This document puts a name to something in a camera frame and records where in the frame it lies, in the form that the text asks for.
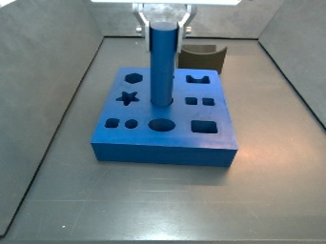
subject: gray wall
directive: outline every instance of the gray wall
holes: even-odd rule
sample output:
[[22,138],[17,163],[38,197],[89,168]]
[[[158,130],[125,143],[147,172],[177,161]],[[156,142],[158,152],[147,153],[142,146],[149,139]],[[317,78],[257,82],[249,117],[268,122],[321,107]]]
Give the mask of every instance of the gray wall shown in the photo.
[[325,12],[325,0],[288,0],[260,38],[261,44],[324,126],[326,126]]
[[3,235],[103,36],[81,0],[17,1],[0,23]]
[[[131,12],[131,4],[85,1],[105,35],[138,36],[135,33],[138,22]],[[237,7],[200,6],[190,36],[258,39],[284,1],[244,0]],[[146,5],[145,12],[149,20],[178,21],[185,14],[185,7],[173,5],[160,9],[154,5]]]

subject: rectangular hole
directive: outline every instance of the rectangular hole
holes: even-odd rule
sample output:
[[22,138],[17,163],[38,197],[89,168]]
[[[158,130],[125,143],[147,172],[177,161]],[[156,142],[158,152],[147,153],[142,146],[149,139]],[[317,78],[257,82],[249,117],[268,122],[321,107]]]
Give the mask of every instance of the rectangular hole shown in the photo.
[[204,98],[204,105],[214,106],[216,105],[214,98]]
[[193,120],[192,132],[194,133],[217,133],[218,126],[214,121]]

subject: gray floor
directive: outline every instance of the gray floor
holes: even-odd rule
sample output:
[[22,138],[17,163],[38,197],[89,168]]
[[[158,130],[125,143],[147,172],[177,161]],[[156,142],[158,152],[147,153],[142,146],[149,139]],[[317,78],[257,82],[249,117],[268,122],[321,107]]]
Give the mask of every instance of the gray floor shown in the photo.
[[326,240],[326,136],[258,41],[222,74],[240,152],[226,168],[99,163],[90,139],[142,39],[106,39],[5,240]]

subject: small square hole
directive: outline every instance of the small square hole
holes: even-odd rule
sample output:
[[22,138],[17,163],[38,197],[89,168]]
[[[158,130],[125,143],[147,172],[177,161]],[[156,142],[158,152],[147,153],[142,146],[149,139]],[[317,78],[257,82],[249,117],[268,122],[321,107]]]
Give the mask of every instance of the small square hole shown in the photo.
[[218,126],[214,121],[193,120],[192,132],[194,133],[217,133]]
[[117,128],[119,126],[121,119],[118,118],[109,118],[106,121],[106,128]]
[[197,97],[186,97],[186,104],[188,105],[198,105],[200,101]]
[[213,98],[204,98],[204,105],[206,106],[214,106],[216,102]]

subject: circular hole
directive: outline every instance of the circular hole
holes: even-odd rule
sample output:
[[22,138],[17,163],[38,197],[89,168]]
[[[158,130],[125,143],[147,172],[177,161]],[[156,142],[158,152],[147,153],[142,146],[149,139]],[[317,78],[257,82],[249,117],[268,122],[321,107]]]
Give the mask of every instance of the circular hole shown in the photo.
[[177,124],[170,119],[157,118],[149,122],[149,126],[157,132],[169,132],[177,127]]
[[125,123],[129,129],[135,129],[138,127],[138,121],[135,119],[130,119]]

